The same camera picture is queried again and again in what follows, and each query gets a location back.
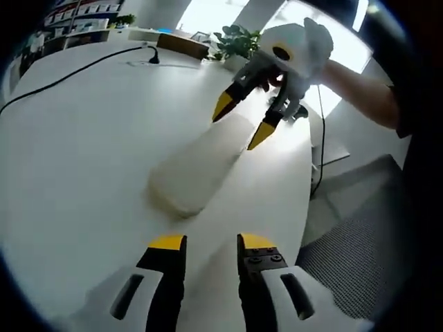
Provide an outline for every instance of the white foam block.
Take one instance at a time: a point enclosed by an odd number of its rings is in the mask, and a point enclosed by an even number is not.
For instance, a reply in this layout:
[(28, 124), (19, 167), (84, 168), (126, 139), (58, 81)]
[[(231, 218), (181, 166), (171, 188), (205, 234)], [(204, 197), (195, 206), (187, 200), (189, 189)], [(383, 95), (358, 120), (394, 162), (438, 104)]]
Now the white foam block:
[(198, 214), (223, 183), (253, 131), (254, 126), (238, 114), (213, 124), (151, 171), (151, 192), (171, 213), (184, 218)]

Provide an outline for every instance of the potted plant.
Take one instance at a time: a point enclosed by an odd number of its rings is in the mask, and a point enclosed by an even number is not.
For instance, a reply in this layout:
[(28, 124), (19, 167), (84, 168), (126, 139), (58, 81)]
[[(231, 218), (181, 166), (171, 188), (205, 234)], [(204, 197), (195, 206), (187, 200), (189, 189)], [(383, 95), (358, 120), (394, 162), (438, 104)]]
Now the potted plant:
[(117, 28), (127, 28), (136, 21), (136, 16), (133, 14), (118, 16), (109, 22), (110, 26), (116, 26)]
[(224, 36), (221, 33), (214, 33), (218, 38), (218, 52), (212, 55), (210, 59), (222, 61), (224, 66), (231, 71), (238, 71), (252, 57), (258, 49), (260, 32), (250, 33), (247, 29), (233, 24), (222, 28)]

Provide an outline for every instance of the black slot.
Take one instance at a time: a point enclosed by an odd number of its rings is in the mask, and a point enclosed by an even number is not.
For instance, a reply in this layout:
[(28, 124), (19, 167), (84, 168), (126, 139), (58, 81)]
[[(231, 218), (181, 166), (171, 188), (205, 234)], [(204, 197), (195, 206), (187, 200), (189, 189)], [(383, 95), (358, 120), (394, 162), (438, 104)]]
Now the black slot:
[(131, 304), (137, 288), (143, 280), (142, 275), (132, 275), (117, 295), (116, 300), (111, 307), (111, 315), (118, 320), (122, 320), (126, 316), (127, 309)]
[(296, 308), (298, 318), (306, 320), (314, 314), (314, 309), (300, 282), (292, 274), (280, 276), (284, 286), (288, 290), (293, 306)]

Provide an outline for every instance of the human arm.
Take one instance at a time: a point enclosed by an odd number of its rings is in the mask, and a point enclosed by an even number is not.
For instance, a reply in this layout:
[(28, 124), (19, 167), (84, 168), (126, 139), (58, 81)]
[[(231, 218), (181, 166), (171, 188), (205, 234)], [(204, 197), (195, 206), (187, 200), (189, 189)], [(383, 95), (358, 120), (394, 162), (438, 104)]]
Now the human arm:
[(391, 88), (383, 82), (355, 73), (333, 60), (326, 62), (319, 82), (379, 125), (398, 127), (399, 107)]

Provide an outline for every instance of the white planter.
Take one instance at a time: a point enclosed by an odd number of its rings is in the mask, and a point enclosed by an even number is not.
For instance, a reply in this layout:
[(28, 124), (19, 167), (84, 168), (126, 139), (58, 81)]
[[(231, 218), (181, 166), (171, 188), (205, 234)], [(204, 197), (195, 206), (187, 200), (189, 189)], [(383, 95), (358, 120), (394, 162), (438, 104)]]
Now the white planter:
[(238, 72), (243, 66), (247, 63), (247, 59), (244, 57), (240, 57), (239, 55), (234, 55), (227, 59), (223, 67), (228, 69), (229, 71), (232, 71), (234, 73)]

